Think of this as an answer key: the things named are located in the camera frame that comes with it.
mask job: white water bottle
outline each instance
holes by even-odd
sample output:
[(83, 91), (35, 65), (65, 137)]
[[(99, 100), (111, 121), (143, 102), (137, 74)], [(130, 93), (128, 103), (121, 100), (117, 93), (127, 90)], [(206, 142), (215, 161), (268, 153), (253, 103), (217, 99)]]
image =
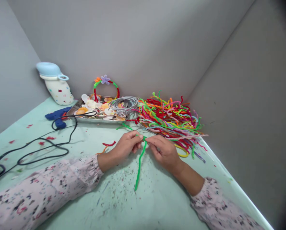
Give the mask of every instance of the white water bottle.
[(57, 104), (69, 105), (74, 102), (72, 91), (66, 82), (69, 78), (61, 73), (56, 64), (39, 62), (36, 68), (40, 77), (45, 80), (46, 87)]

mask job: bundle of pipe cleaners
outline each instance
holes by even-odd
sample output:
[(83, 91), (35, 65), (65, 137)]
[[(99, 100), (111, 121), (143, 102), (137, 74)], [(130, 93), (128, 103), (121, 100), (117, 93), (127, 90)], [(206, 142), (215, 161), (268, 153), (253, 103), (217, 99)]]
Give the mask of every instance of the bundle of pipe cleaners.
[(177, 148), (186, 152), (186, 155), (179, 154), (181, 157), (187, 157), (191, 154), (194, 159), (194, 155), (196, 155), (206, 163), (194, 151), (196, 145), (206, 150), (198, 140), (200, 136), (208, 136), (199, 132), (199, 129), (202, 127), (200, 123), (201, 118), (198, 117), (195, 111), (193, 111), (194, 114), (192, 115), (189, 106), (187, 106), (188, 103), (183, 104), (182, 96), (181, 101), (173, 101), (170, 98), (166, 102), (161, 99), (160, 92), (158, 96), (153, 93), (153, 96), (146, 101), (143, 99), (139, 100), (139, 108), (136, 110), (139, 116), (136, 122), (144, 126), (143, 130), (160, 134), (168, 140), (174, 141)]

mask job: sleeve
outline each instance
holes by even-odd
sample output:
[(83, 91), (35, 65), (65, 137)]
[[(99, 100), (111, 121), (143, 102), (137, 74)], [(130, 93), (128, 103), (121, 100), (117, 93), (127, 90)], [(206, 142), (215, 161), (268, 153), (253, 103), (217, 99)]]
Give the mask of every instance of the sleeve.
[(217, 181), (205, 179), (202, 190), (191, 197), (191, 206), (211, 230), (264, 230), (232, 201), (225, 198)]
[(102, 175), (96, 155), (34, 172), (0, 193), (0, 229), (35, 229), (69, 200), (92, 191)]

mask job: metal tray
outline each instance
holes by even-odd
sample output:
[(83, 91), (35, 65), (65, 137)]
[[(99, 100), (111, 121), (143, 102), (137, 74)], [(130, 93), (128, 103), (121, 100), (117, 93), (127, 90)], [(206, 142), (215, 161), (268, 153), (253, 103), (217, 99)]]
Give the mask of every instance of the metal tray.
[[(101, 101), (104, 101), (105, 98), (110, 97), (110, 98), (115, 98), (114, 96), (101, 96)], [(80, 99), (77, 101), (77, 103), (67, 112), (67, 116), (74, 115), (74, 112), (77, 111), (81, 106), (84, 104), (84, 101)], [(83, 118), (77, 118), (78, 122), (83, 122), (83, 123), (107, 123), (107, 124), (122, 124), (124, 121), (116, 121), (116, 120), (103, 120), (103, 119), (96, 119), (96, 118), (87, 118), (87, 116), (84, 116)]]

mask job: light green table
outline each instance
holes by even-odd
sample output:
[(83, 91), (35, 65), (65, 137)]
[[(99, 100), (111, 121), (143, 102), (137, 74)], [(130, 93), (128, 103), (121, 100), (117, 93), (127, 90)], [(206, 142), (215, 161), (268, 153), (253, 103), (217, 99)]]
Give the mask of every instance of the light green table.
[[(0, 134), (0, 155), (52, 131), (52, 122), (47, 121), (44, 115), (61, 108), (63, 106), (57, 105), (51, 98), (48, 98), (7, 128)], [(66, 123), (68, 126), (74, 124), (72, 120)], [(130, 124), (134, 129), (136, 128), (133, 122)], [(70, 153), (64, 158), (82, 157), (102, 152), (103, 142), (118, 141), (127, 132), (125, 128), (116, 130), (117, 127), (119, 125), (79, 123), (71, 144), (64, 145), (70, 149)], [(72, 128), (67, 128), (49, 136), (56, 137), (54, 143), (66, 142), (71, 131)], [(152, 135), (138, 131), (145, 136)], [(272, 229), (237, 182), (230, 179), (233, 177), (208, 145), (204, 141), (201, 143), (215, 161), (211, 160), (200, 147), (197, 152), (203, 156), (206, 164), (197, 157), (193, 160), (191, 156), (188, 156), (182, 160), (203, 177), (210, 176), (217, 179), (227, 197), (230, 197), (265, 229)], [(2, 163), (9, 169), (21, 156), (38, 148), (42, 146), (35, 142), (23, 150), (9, 154), (6, 157), (8, 159), (2, 160)], [(59, 149), (49, 148), (29, 156), (26, 162), (43, 156), (58, 155), (62, 152)], [(185, 189), (154, 161), (149, 150), (142, 157), (140, 182), (136, 194), (134, 193), (139, 154), (140, 152), (136, 155), (131, 154), (125, 163), (108, 171), (94, 191), (66, 204), (39, 229), (208, 229), (190, 207), (190, 200)], [(53, 158), (24, 166), (22, 172), (17, 172), (21, 168), (17, 166), (0, 178), (0, 191), (60, 159)]]

